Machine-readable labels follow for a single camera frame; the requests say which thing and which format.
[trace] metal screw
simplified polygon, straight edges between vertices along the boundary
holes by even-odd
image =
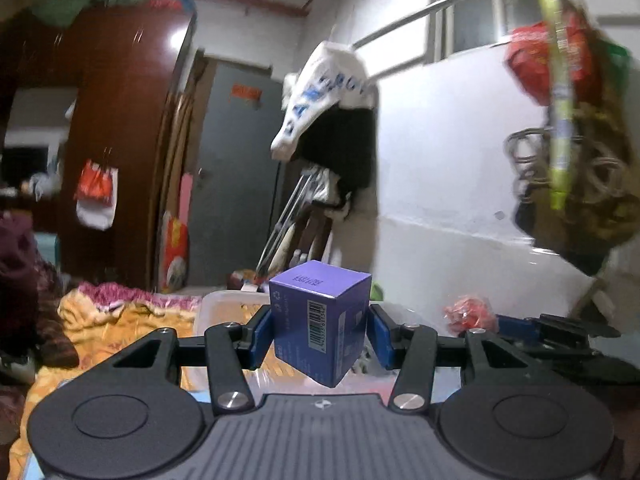
[[[248,397],[241,392],[227,392],[218,397],[218,404],[228,410],[239,410],[248,403]]]
[[[394,404],[401,410],[417,410],[424,406],[424,398],[418,394],[400,394]]]

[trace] gray ribbed plate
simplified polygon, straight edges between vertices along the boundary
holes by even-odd
[[[375,394],[267,396],[220,418],[200,449],[163,480],[482,479],[452,457],[429,423]]]

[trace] window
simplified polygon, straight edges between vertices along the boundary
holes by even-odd
[[[428,60],[498,43],[514,28],[541,20],[538,0],[462,0],[430,20]]]

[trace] purple box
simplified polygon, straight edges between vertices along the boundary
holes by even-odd
[[[333,388],[362,352],[371,275],[311,261],[269,282],[276,356]]]

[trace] gray door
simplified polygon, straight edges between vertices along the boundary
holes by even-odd
[[[230,272],[258,263],[276,191],[270,145],[281,102],[282,85],[267,75],[218,64],[191,196],[189,285],[223,285]]]

